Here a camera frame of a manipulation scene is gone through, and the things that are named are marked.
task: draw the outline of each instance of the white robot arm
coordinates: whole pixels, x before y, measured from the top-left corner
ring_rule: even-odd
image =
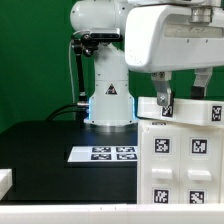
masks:
[[[141,6],[127,18],[125,59],[129,69],[152,73],[161,106],[172,104],[171,72],[195,69],[192,98],[203,99],[213,67],[224,65],[220,1],[129,2]]]
[[[124,52],[110,42],[123,38],[132,5],[119,1],[80,1],[71,10],[73,28],[82,37],[73,39],[78,54],[94,56],[95,92],[89,99],[86,124],[104,130],[122,130],[137,123],[134,99],[128,88]]]

